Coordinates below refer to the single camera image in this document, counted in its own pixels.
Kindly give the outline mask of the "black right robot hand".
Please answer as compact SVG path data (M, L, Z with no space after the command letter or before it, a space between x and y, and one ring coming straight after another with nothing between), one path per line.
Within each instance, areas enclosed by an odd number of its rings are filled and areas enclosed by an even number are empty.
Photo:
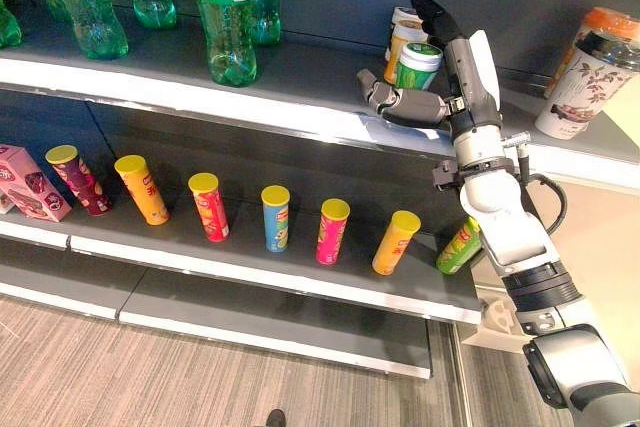
M450 95L401 89L369 70L357 73L365 102L383 119L406 127L435 129L448 121L454 138L485 125L501 126L499 102L482 83L469 37L435 0L411 0L423 29L443 50Z

